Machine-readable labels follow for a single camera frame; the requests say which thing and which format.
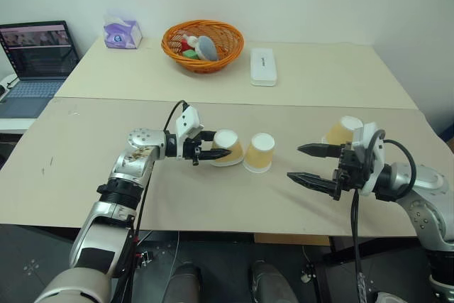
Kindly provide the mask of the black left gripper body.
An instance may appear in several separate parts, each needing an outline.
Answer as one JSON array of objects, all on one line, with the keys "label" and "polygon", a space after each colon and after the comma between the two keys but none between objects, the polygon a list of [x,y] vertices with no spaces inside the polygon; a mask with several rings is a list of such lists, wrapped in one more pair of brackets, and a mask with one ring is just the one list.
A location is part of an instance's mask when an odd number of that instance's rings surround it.
[{"label": "black left gripper body", "polygon": [[201,153],[201,131],[196,133],[193,137],[188,137],[183,143],[183,158],[191,160],[193,166],[199,164],[199,155]]}]

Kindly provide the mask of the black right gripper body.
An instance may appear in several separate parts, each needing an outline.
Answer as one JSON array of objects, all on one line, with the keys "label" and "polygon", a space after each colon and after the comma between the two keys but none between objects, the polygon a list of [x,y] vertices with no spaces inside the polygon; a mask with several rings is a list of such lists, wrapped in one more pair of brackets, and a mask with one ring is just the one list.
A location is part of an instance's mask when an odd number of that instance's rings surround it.
[{"label": "black right gripper body", "polygon": [[333,171],[335,190],[333,198],[339,200],[342,191],[362,189],[366,183],[364,177],[364,163],[353,150],[351,143],[341,145],[338,167]]}]

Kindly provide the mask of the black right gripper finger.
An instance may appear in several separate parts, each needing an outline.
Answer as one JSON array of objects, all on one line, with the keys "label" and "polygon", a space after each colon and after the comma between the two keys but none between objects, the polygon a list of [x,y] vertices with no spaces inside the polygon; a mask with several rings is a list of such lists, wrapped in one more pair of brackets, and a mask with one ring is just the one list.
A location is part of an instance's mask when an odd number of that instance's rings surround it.
[{"label": "black right gripper finger", "polygon": [[317,158],[339,158],[342,149],[341,145],[326,143],[307,143],[297,148],[299,152]]},{"label": "black right gripper finger", "polygon": [[336,193],[336,183],[332,180],[326,180],[318,175],[313,175],[306,172],[288,172],[288,178],[308,189],[325,194]]}]

